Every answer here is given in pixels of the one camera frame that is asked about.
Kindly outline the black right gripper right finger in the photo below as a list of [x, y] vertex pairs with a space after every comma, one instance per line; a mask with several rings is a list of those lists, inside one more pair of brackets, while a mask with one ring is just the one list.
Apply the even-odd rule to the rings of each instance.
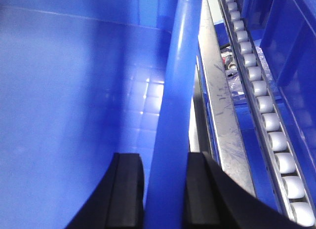
[[210, 154], [188, 153], [183, 228], [300, 229], [231, 179]]

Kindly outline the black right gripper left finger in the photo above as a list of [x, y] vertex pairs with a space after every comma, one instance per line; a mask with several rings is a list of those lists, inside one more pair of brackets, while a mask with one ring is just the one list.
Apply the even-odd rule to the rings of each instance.
[[115, 153], [111, 164], [68, 229], [141, 229], [144, 169], [137, 153]]

